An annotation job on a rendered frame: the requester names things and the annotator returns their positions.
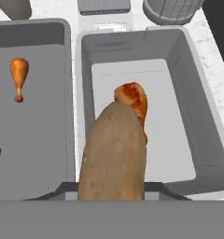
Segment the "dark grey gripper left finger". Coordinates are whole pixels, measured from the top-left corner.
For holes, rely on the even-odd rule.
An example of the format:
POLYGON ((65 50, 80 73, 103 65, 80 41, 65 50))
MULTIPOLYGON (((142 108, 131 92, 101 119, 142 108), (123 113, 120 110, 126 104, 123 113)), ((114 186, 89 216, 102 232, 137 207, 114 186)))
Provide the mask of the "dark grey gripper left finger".
POLYGON ((46 193, 37 198, 32 198, 32 201, 74 201, 77 199, 77 185, 77 182, 63 182, 55 191, 46 193))

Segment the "grey-brown rounded object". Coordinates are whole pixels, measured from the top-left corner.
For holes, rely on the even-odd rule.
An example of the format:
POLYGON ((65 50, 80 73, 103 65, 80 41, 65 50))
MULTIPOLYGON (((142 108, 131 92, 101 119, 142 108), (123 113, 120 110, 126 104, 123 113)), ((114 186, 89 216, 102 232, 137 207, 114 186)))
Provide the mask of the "grey-brown rounded object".
POLYGON ((32 16, 30 0, 0 0, 0 9, 13 21, 28 20, 32 16))

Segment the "grey tupperware container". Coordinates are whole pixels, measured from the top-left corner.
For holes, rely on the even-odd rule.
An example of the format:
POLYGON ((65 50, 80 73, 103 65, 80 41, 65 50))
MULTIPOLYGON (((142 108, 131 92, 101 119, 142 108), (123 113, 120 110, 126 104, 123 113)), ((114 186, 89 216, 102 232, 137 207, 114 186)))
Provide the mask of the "grey tupperware container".
POLYGON ((76 160, 113 91, 139 83, 147 99, 146 182, 176 193, 224 190, 224 128, 188 32, 181 27, 77 37, 76 160))
POLYGON ((67 21, 0 22, 0 200, 36 198, 75 179, 71 73, 67 21), (15 58, 29 63, 22 103, 15 58))

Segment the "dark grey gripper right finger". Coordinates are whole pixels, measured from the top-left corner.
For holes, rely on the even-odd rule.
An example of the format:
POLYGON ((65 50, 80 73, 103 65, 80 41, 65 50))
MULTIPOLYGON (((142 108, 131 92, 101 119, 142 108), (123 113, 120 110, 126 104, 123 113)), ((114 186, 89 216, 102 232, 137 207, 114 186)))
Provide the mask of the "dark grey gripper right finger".
POLYGON ((171 190, 168 190, 161 182, 146 182, 145 183, 145 200, 146 201, 163 201, 163 200, 178 200, 189 201, 189 198, 171 190))

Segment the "orange chicken drumstick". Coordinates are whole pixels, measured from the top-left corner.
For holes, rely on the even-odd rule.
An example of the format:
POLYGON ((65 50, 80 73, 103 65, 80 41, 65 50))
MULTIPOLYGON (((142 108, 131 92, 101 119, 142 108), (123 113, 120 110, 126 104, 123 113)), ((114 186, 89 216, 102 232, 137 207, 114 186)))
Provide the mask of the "orange chicken drumstick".
POLYGON ((27 78, 29 72, 29 63, 24 58, 15 58, 11 61, 10 72, 12 78, 14 80, 15 88, 16 88, 16 96, 14 100, 18 103, 23 102, 23 96, 21 93, 21 89, 23 84, 27 78))
POLYGON ((143 87, 137 82, 123 84, 114 90, 114 101, 119 110, 119 131, 126 138, 138 136, 147 144, 145 121, 148 102, 143 87))

